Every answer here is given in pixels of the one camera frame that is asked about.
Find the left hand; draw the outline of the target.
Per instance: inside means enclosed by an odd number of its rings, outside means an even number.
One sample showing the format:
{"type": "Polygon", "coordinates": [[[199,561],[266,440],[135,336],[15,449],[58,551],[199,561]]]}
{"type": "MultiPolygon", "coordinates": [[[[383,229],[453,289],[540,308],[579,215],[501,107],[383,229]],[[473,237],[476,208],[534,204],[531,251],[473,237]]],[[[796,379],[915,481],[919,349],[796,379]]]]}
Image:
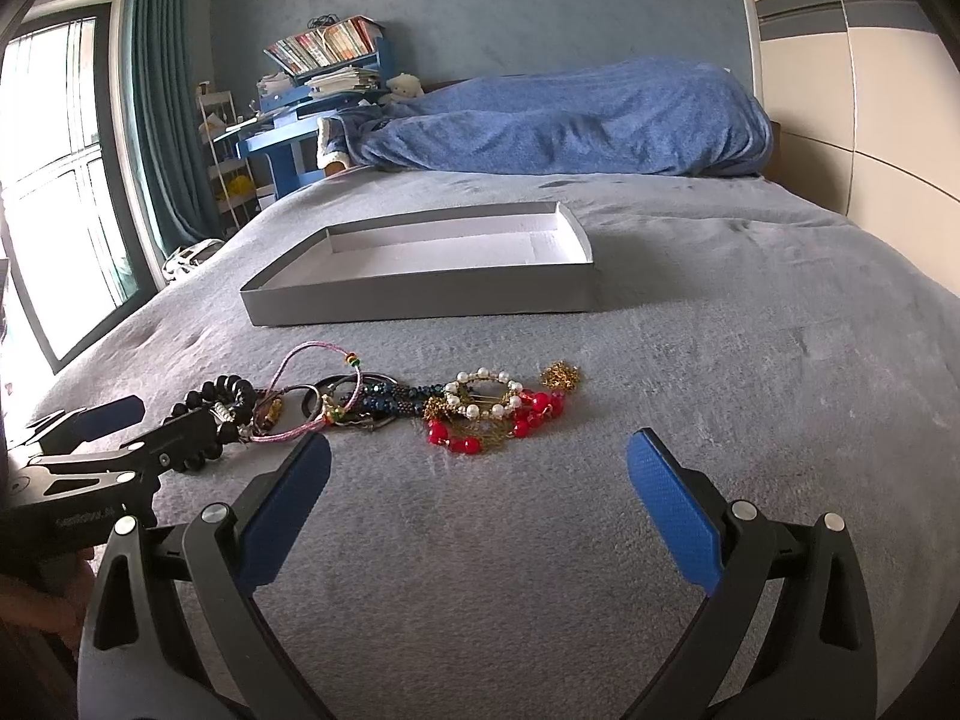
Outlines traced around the left hand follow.
{"type": "Polygon", "coordinates": [[[3,575],[0,583],[2,621],[57,635],[71,653],[78,652],[96,578],[91,567],[94,556],[93,548],[75,554],[70,577],[60,595],[33,589],[19,578],[3,575]]]}

